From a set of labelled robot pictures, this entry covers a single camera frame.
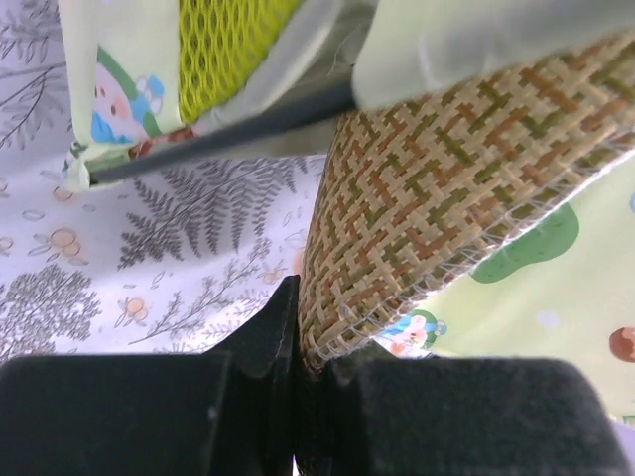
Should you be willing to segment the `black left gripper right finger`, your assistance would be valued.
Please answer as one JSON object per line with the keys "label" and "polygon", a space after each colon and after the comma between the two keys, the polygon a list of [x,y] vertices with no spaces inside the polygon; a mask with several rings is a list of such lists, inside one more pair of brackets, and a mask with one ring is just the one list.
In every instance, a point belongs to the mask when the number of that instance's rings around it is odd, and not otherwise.
{"label": "black left gripper right finger", "polygon": [[621,475],[588,380],[561,360],[399,359],[372,344],[299,387],[305,475]]}

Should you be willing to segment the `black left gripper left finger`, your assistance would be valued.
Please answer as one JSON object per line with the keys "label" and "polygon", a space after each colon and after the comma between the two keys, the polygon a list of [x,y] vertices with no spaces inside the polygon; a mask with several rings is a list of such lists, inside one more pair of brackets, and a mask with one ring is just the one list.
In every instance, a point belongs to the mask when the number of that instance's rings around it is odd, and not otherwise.
{"label": "black left gripper left finger", "polygon": [[5,475],[288,475],[299,281],[201,353],[1,368]]}

